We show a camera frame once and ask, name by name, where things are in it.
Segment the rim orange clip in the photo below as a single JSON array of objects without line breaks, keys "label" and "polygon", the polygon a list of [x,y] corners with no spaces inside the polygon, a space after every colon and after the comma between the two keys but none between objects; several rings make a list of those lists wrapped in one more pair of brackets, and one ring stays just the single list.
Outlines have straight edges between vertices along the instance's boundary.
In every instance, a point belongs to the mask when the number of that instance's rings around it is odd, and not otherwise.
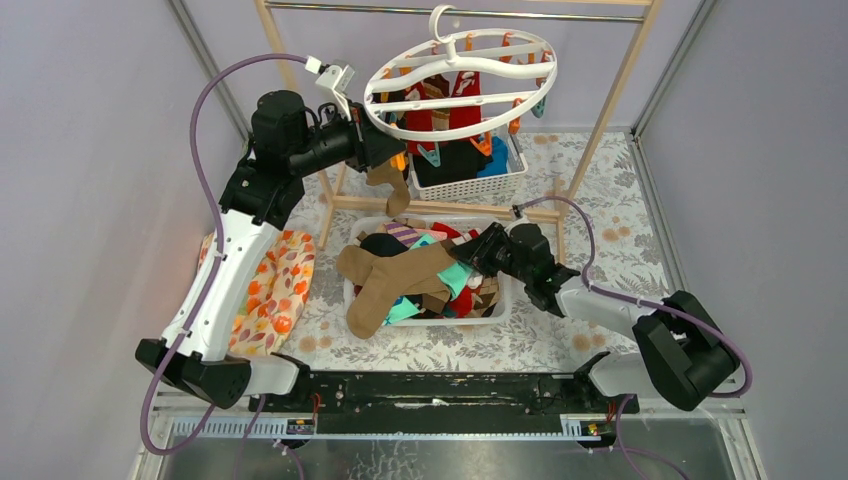
[{"label": "rim orange clip", "polygon": [[389,164],[392,168],[403,173],[407,167],[407,153],[402,151],[392,156],[389,160]]}]

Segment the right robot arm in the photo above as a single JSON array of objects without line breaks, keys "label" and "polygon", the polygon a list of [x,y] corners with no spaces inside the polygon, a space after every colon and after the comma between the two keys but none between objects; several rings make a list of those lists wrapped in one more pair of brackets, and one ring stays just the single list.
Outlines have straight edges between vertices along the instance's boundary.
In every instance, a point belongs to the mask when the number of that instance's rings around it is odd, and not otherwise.
[{"label": "right robot arm", "polygon": [[606,397],[661,398],[693,411],[742,364],[692,294],[676,291],[665,299],[645,300],[587,286],[579,271],[555,260],[536,224],[506,229],[493,223],[449,253],[483,274],[503,273],[520,281],[541,311],[595,321],[633,340],[637,352],[606,354],[588,368],[589,380]]}]

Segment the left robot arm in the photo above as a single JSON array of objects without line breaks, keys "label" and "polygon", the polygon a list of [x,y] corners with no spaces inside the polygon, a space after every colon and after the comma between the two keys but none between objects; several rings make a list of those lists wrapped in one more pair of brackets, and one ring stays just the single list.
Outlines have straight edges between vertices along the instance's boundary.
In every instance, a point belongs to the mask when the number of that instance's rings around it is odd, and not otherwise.
[{"label": "left robot arm", "polygon": [[378,129],[365,108],[323,105],[327,120],[296,92],[263,95],[251,117],[248,151],[219,200],[207,253],[178,314],[160,337],[140,340],[136,360],[159,381],[228,409],[243,396],[286,395],[307,372],[299,361],[231,352],[237,310],[260,260],[304,196],[303,179],[344,163],[363,172],[405,150]]}]

